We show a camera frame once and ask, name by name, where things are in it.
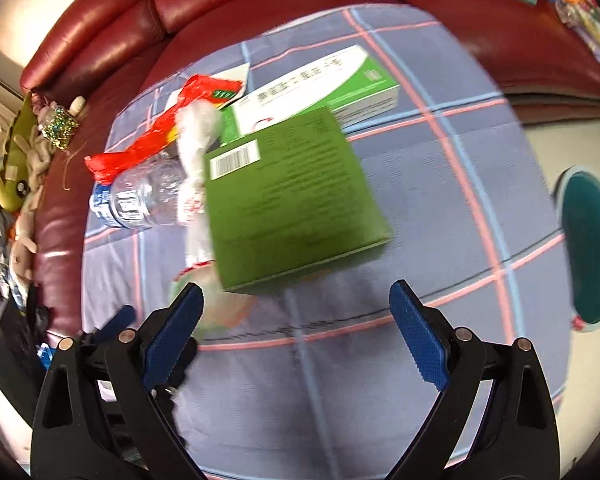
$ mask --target plaid tablecloth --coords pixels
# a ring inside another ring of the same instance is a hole
[[[258,297],[202,340],[175,419],[207,473],[228,478],[373,479],[398,460],[436,398],[388,312],[405,278],[483,340],[533,340],[555,401],[566,376],[566,250],[542,174],[506,99],[455,37],[408,6],[334,9],[227,47],[138,96],[107,150],[128,146],[195,73],[251,63],[248,90],[359,44],[401,85],[398,107],[346,129],[395,238],[384,255]],[[84,328],[122,303],[168,303],[184,229],[103,228],[85,236]],[[486,403],[481,389],[455,457]]]

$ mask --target green dinosaur plush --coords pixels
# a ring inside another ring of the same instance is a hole
[[[6,154],[0,164],[0,206],[11,213],[22,207],[29,192],[26,148],[31,130],[37,125],[38,118],[31,108],[31,94],[28,94],[11,125],[5,145]]]

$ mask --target plush toy eye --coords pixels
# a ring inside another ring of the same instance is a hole
[[[29,184],[26,180],[21,180],[16,184],[16,193],[20,198],[26,197],[29,193]]]

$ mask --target metal screw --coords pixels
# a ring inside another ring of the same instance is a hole
[[[531,341],[529,341],[529,339],[521,337],[520,339],[518,339],[518,348],[525,352],[529,352],[529,350],[531,350]]]
[[[127,328],[118,335],[118,341],[121,343],[131,343],[136,338],[136,331]]]
[[[62,339],[61,342],[58,343],[58,348],[63,351],[67,351],[73,345],[74,345],[74,340],[71,339],[70,337],[65,337],[64,339]]]
[[[456,337],[460,341],[471,341],[471,338],[473,336],[474,335],[471,333],[471,330],[469,330],[468,328],[461,326],[460,328],[456,329]]]

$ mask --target red plastic wrapper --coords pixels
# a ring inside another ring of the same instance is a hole
[[[86,156],[84,163],[100,184],[112,184],[116,177],[157,155],[176,138],[176,113],[196,99],[206,99],[216,106],[232,99],[242,87],[242,81],[216,79],[206,75],[192,76],[178,94],[178,102],[158,117],[145,134],[123,152],[100,153]]]

